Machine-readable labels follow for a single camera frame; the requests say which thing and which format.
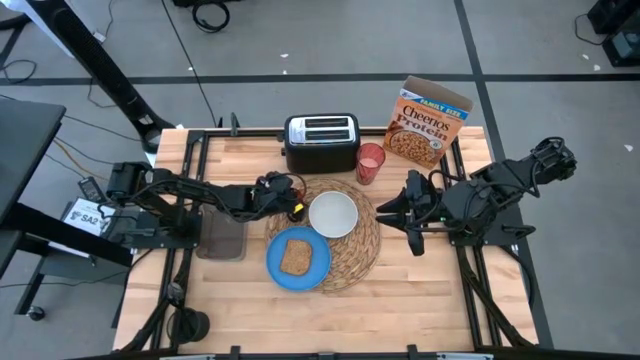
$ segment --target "woven placemat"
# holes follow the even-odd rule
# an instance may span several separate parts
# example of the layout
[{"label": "woven placemat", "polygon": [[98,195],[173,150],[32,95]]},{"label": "woven placemat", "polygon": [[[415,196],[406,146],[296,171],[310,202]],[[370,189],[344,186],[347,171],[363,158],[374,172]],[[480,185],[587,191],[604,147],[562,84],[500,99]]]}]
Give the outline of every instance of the woven placemat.
[{"label": "woven placemat", "polygon": [[[314,291],[330,292],[346,289],[362,280],[376,264],[380,253],[380,226],[376,221],[376,211],[369,199],[353,186],[334,179],[313,179],[307,181],[304,201],[311,204],[316,196],[327,191],[347,194],[358,207],[358,223],[347,236],[329,239],[331,248],[331,270],[324,281]],[[267,220],[266,241],[269,242],[280,231],[292,226],[311,226],[309,217],[293,223],[285,214]]]}]

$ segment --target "butcher block tabletop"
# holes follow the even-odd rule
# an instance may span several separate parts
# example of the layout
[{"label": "butcher block tabletop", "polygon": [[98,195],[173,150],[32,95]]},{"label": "butcher block tabletop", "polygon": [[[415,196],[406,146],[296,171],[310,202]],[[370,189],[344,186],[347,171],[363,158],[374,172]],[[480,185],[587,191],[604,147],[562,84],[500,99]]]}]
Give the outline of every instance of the butcher block tabletop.
[{"label": "butcher block tabletop", "polygon": [[[156,167],[181,172],[187,133],[163,132]],[[482,127],[464,127],[459,139],[467,173],[491,162]],[[362,143],[367,142],[381,144],[382,137],[363,137]],[[199,146],[192,164],[197,164]],[[269,171],[287,172],[282,146],[275,137],[213,138],[204,180],[216,185],[253,184]],[[191,167],[191,177],[196,167]],[[353,171],[304,177],[346,181],[378,206],[398,195],[410,169],[429,172],[387,152],[386,162],[368,186],[358,184]],[[442,186],[436,178],[436,186]],[[361,282],[332,293],[293,293],[279,288],[267,273],[265,223],[262,219],[247,224],[242,261],[193,256],[186,306],[205,312],[211,328],[202,341],[180,346],[180,353],[229,353],[232,345],[240,345],[243,353],[405,352],[408,344],[416,344],[419,351],[473,350],[456,252],[446,235],[425,234],[425,254],[414,257],[404,233],[380,226],[379,258]],[[473,261],[471,249],[468,252]],[[496,304],[523,337],[536,343],[518,264],[497,247],[485,247],[483,252]],[[156,249],[131,271],[114,348],[133,338],[157,304],[165,256],[166,250]],[[174,271],[181,258],[178,252]],[[485,311],[477,297],[476,305],[488,344]],[[164,331],[161,346],[168,344]]]}]

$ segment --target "toaster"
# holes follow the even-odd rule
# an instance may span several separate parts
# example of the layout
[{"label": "toaster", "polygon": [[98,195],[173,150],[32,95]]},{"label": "toaster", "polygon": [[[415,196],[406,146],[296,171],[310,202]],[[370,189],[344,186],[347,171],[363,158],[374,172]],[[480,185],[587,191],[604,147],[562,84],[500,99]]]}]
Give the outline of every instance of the toaster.
[{"label": "toaster", "polygon": [[284,156],[293,173],[351,171],[359,147],[358,119],[353,114],[296,115],[284,124]]}]

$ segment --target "cereal box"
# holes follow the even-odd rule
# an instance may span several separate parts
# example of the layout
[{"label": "cereal box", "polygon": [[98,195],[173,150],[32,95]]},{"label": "cereal box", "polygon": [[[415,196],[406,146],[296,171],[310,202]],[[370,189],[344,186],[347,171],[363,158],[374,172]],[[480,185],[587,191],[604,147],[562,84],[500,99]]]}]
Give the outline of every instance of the cereal box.
[{"label": "cereal box", "polygon": [[431,169],[464,125],[473,102],[431,81],[409,76],[391,114],[385,149]]}]

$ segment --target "concrete floor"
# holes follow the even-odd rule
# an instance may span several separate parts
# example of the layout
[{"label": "concrete floor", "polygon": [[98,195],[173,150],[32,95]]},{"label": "concrete floor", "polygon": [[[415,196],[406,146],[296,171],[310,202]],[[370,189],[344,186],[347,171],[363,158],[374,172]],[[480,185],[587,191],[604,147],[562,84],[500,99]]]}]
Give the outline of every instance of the concrete floor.
[{"label": "concrete floor", "polygon": [[[108,0],[74,1],[104,30]],[[484,74],[617,74],[600,47],[578,41],[573,18],[594,0],[464,0]],[[169,5],[185,47],[202,76],[352,73],[472,74],[454,0],[331,0],[230,3],[229,27],[204,34],[190,12]],[[387,25],[389,14],[399,26]],[[189,77],[189,63],[157,0],[114,0],[104,45],[127,76]],[[0,19],[8,12],[0,9]],[[593,36],[581,22],[581,33]],[[0,32],[0,47],[10,32]],[[283,59],[280,55],[287,53]],[[87,73],[29,24],[8,57],[38,63],[43,86],[0,86],[0,94],[62,104],[67,114],[134,135],[116,109],[86,101],[87,86],[65,85]],[[594,65],[600,70],[594,71]],[[15,68],[18,77],[24,69]],[[363,125],[386,125],[401,81],[209,83],[217,116],[238,114],[243,126],[282,126],[295,113],[348,111]],[[473,81],[443,85],[476,102],[469,125],[487,126]],[[155,111],[185,127],[211,126],[197,85],[136,85]],[[553,342],[558,349],[640,354],[637,329],[640,270],[640,85],[632,81],[490,82],[488,95],[507,157],[520,158],[543,137],[560,135],[578,159],[569,181],[541,188],[521,203]],[[94,98],[108,103],[99,89]],[[143,160],[138,144],[63,121],[60,137],[105,160]],[[627,151],[625,145],[636,146]],[[63,159],[56,148],[49,154]],[[85,164],[107,176],[109,168]],[[22,201],[52,216],[79,195],[77,176],[45,159]],[[20,254],[1,284],[28,281],[35,257]],[[34,323],[12,314],[20,289],[0,290],[3,358],[69,358],[111,349],[111,320],[122,287],[105,284],[43,287],[35,303],[48,312]],[[26,347],[23,342],[29,341]]]}]

